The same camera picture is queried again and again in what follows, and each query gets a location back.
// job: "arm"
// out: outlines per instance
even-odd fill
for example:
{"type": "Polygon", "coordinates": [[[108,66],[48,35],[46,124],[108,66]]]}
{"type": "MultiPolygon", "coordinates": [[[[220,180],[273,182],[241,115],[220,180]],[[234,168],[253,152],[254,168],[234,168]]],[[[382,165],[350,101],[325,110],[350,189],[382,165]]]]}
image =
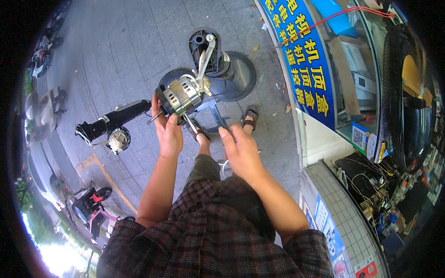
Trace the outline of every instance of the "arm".
{"type": "MultiPolygon", "coordinates": [[[[151,114],[159,112],[159,102],[153,95],[151,114]]],[[[136,222],[148,228],[168,220],[173,201],[178,156],[182,150],[182,131],[177,125],[178,116],[174,113],[168,119],[161,115],[155,121],[160,151],[147,187],[139,202],[136,222]]]]}
{"type": "Polygon", "coordinates": [[[284,246],[295,233],[309,229],[306,216],[264,168],[255,140],[238,124],[230,126],[230,131],[235,139],[229,131],[219,128],[229,164],[258,194],[284,246]]]}

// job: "qr code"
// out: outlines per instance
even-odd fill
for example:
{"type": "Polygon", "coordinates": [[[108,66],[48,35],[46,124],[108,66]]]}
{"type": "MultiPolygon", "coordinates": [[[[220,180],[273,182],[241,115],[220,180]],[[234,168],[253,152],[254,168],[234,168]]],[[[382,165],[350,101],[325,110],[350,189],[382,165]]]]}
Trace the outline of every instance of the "qr code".
{"type": "Polygon", "coordinates": [[[352,142],[360,149],[365,149],[366,133],[354,125],[352,126],[352,142]]]}

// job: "scooter wheel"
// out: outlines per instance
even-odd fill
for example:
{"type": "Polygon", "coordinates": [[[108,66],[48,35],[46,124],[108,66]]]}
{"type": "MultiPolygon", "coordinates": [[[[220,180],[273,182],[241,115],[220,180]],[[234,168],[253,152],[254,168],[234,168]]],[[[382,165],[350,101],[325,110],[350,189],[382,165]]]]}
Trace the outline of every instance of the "scooter wheel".
{"type": "Polygon", "coordinates": [[[108,197],[111,196],[111,193],[113,192],[113,190],[111,189],[111,187],[104,187],[99,189],[98,191],[96,191],[96,196],[102,198],[103,200],[106,200],[108,197]]]}

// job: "parked car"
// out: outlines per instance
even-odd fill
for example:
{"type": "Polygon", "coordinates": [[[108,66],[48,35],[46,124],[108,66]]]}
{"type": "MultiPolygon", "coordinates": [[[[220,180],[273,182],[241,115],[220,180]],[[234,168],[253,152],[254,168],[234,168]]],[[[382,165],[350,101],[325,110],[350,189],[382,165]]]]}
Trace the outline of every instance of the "parked car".
{"type": "Polygon", "coordinates": [[[42,196],[61,211],[65,207],[51,188],[51,184],[57,181],[57,177],[49,166],[46,155],[40,143],[31,144],[28,148],[28,165],[32,179],[42,196]]]}

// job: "gray pavement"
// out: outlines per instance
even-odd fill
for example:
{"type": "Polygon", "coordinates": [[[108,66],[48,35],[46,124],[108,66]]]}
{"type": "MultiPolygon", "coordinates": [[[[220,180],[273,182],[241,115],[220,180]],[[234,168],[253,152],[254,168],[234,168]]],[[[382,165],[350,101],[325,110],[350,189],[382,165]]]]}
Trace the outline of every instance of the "gray pavement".
{"type": "MultiPolygon", "coordinates": [[[[58,34],[64,43],[55,50],[46,76],[49,88],[60,86],[68,94],[67,112],[59,118],[57,133],[72,165],[77,167],[95,152],[114,183],[138,207],[159,153],[154,125],[146,125],[145,115],[126,124],[131,145],[110,158],[106,147],[92,149],[75,137],[75,126],[95,121],[116,105],[151,99],[165,73],[191,68],[186,40],[195,28],[206,26],[221,35],[223,50],[247,55],[257,72],[256,86],[246,98],[218,104],[222,116],[231,117],[229,123],[240,122],[248,105],[258,106],[259,120],[252,135],[260,156],[277,181],[297,198],[295,129],[292,115],[285,113],[290,101],[280,89],[284,77],[269,33],[261,29],[261,15],[251,4],[250,0],[73,1],[58,34]],[[259,49],[252,52],[258,44],[259,49]]],[[[204,128],[215,125],[210,111],[201,111],[194,118],[204,128]]],[[[221,159],[221,140],[215,135],[211,139],[212,156],[221,159]]],[[[197,150],[198,144],[185,131],[174,199],[184,186],[197,150]]],[[[71,170],[63,171],[72,174],[71,170]]],[[[85,175],[103,180],[96,166],[88,168],[85,175]]],[[[115,193],[108,201],[127,215],[134,215],[115,193]]]]}

